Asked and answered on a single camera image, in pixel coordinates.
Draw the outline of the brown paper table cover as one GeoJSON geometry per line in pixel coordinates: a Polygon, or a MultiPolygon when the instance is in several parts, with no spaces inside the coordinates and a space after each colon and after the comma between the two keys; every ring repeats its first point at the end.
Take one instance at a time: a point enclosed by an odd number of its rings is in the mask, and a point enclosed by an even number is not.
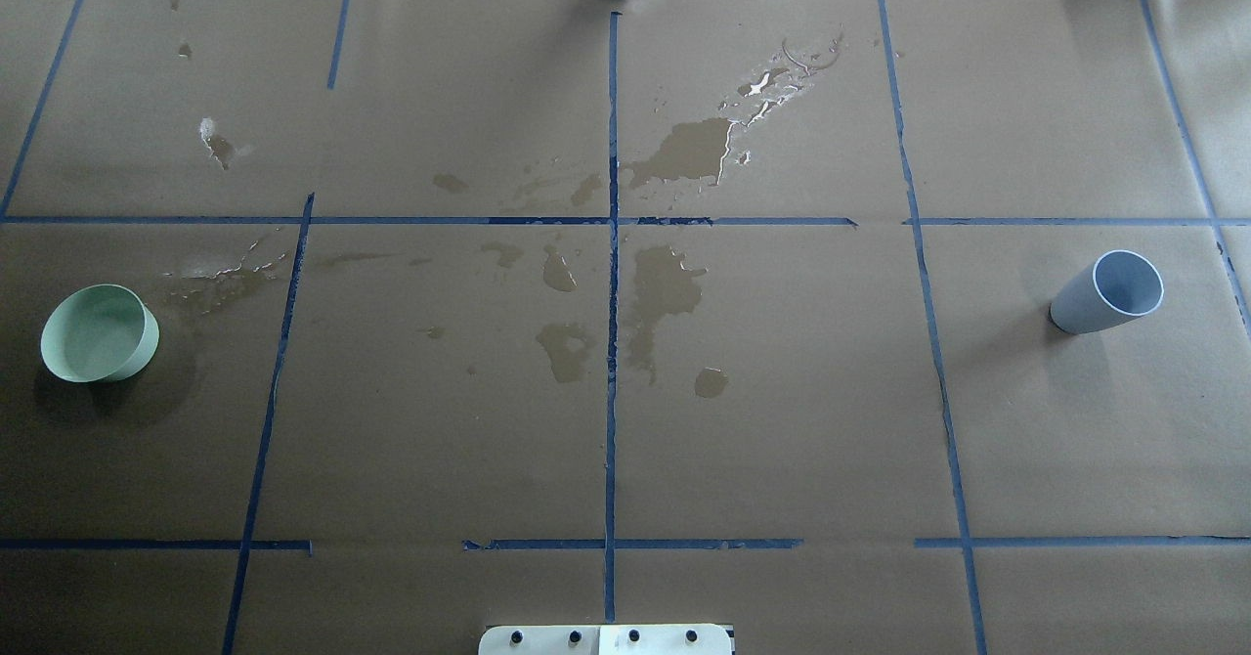
{"type": "Polygon", "coordinates": [[[3,651],[1247,652],[1247,135],[1248,0],[3,0],[3,651]]]}

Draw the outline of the blue-grey plastic cup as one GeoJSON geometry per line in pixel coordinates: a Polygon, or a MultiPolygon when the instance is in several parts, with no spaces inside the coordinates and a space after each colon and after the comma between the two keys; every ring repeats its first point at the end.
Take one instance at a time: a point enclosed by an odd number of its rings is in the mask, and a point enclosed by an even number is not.
{"type": "Polygon", "coordinates": [[[1052,325],[1071,335],[1118,328],[1156,312],[1163,278],[1136,251],[1108,250],[1052,298],[1052,325]]]}

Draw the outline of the light green bowl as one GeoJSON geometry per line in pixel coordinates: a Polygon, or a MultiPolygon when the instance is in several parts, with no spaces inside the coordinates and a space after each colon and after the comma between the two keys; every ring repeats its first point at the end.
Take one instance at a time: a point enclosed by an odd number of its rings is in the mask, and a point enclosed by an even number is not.
{"type": "Polygon", "coordinates": [[[45,322],[45,369],[68,382],[120,382],[143,371],[159,348],[160,325],[131,289],[95,284],[69,295],[45,322]]]}

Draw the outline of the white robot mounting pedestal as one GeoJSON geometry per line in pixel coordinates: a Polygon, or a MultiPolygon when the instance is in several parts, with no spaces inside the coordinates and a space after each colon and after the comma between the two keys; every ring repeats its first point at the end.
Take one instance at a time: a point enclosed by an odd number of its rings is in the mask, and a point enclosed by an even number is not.
{"type": "Polygon", "coordinates": [[[488,628],[478,654],[734,654],[719,624],[518,625],[488,628]]]}

